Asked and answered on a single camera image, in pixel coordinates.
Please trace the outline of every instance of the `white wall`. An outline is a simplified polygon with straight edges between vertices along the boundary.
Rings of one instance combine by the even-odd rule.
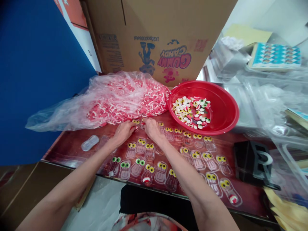
[[[289,45],[295,46],[308,38],[307,0],[238,0],[222,32],[232,23],[249,25],[277,33]],[[308,43],[300,46],[308,57]]]

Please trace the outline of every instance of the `forearm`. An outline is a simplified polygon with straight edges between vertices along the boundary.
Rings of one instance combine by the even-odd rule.
[[[105,159],[116,148],[116,142],[112,138],[109,139],[99,151],[72,171],[44,199],[59,204],[74,203],[97,173]]]
[[[194,167],[164,137],[157,144],[165,153],[181,187],[192,203],[199,229],[202,230],[206,227],[210,227],[212,230],[219,229],[219,227],[230,228],[234,224],[235,230],[238,230],[223,202],[206,184]]]

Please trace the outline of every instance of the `plastic wrap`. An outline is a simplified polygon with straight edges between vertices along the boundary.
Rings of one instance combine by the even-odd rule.
[[[147,73],[94,76],[84,94],[37,112],[25,127],[37,132],[74,131],[160,115],[167,110],[169,93]]]

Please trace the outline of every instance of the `floor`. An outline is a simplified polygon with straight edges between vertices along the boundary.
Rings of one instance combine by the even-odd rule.
[[[125,183],[102,177],[96,180],[79,212],[72,209],[61,231],[111,230],[120,210]]]

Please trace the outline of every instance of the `red plastic bowl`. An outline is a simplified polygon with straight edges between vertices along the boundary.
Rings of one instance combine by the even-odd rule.
[[[174,114],[173,103],[186,97],[204,97],[211,101],[211,107],[207,109],[206,117],[211,120],[203,129],[194,129],[185,125]],[[234,98],[222,87],[205,81],[188,81],[180,83],[171,90],[168,99],[168,109],[175,121],[186,130],[201,135],[220,135],[230,131],[237,124],[240,116],[238,105]]]

